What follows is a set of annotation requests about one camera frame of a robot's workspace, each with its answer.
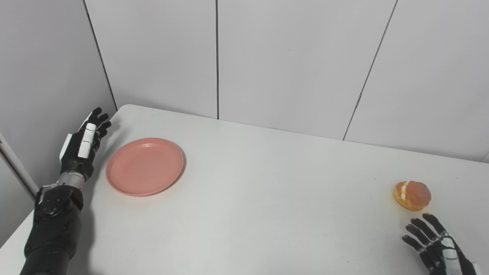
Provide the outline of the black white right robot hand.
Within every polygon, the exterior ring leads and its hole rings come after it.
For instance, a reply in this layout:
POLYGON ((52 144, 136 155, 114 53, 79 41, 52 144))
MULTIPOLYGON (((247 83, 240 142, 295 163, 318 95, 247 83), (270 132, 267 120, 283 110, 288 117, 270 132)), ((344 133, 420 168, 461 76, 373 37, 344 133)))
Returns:
POLYGON ((469 260, 453 236, 433 214, 412 218, 402 240, 412 247, 430 275, 480 275, 477 263, 469 260))

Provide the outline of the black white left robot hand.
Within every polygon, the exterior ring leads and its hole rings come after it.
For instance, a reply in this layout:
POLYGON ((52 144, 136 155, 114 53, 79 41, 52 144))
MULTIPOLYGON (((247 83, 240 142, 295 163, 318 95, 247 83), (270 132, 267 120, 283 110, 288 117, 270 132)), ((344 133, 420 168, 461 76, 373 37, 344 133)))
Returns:
POLYGON ((93 161, 101 140, 108 134, 112 123, 109 114, 95 108, 75 133, 67 135, 60 151, 60 174, 75 172, 88 180, 94 171, 93 161))

